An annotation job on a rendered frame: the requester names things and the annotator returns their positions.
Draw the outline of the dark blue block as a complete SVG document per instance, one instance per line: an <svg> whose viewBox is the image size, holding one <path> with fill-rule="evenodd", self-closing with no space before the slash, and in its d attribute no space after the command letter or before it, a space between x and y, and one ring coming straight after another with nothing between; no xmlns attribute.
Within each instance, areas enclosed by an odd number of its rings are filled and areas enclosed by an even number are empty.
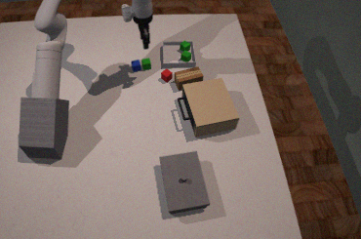
<svg viewBox="0 0 361 239"><path fill-rule="evenodd" d="M141 70L140 61L139 61L139 60L133 60L133 61L131 61L131 63L132 63L133 71L134 71L134 72Z"/></svg>

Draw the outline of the green block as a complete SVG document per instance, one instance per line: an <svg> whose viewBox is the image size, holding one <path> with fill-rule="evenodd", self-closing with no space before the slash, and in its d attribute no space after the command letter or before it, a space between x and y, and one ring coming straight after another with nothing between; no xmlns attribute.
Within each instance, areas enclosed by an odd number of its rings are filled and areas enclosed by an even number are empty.
<svg viewBox="0 0 361 239"><path fill-rule="evenodd" d="M151 69L151 62L150 59L143 59L142 61L142 68L143 70Z"/></svg>
<svg viewBox="0 0 361 239"><path fill-rule="evenodd" d="M189 62L191 60L191 53L188 51L184 51L181 54L180 60L182 60L184 62Z"/></svg>
<svg viewBox="0 0 361 239"><path fill-rule="evenodd" d="M187 50L189 51L190 50L190 43L186 42L186 41L183 41L182 43L180 43L180 50L184 51L184 50Z"/></svg>

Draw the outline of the red block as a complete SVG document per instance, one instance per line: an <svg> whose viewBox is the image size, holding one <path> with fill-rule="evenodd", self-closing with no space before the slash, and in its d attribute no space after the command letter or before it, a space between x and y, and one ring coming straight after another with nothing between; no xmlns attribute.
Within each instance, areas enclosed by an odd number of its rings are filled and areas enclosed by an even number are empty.
<svg viewBox="0 0 361 239"><path fill-rule="evenodd" d="M163 79L165 82L169 82L172 77L173 73L168 69L165 69L163 72L161 72L161 79Z"/></svg>

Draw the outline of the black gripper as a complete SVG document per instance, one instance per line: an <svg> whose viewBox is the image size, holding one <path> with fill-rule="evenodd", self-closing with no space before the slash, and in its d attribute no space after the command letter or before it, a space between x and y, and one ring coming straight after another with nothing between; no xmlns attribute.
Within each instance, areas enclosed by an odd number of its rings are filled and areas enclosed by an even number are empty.
<svg viewBox="0 0 361 239"><path fill-rule="evenodd" d="M139 25L140 30L140 39L143 38L143 48L149 49L150 44L150 33L149 33L149 23L152 22L152 15L145 19L139 19L136 17L133 17L134 22ZM148 28L147 28L148 25ZM147 43L147 45L145 45Z"/></svg>

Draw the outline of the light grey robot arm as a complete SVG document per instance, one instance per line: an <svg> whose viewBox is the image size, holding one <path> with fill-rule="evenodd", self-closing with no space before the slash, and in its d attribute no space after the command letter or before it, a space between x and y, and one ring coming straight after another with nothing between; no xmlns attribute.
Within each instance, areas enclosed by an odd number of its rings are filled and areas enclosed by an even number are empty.
<svg viewBox="0 0 361 239"><path fill-rule="evenodd" d="M60 98L61 54L67 31L66 17L57 12L60 1L43 0L35 16L35 28L46 33L47 38L37 45L32 98ZM133 17L145 19L152 15L151 0L132 0L132 7L123 4L121 9L125 22Z"/></svg>

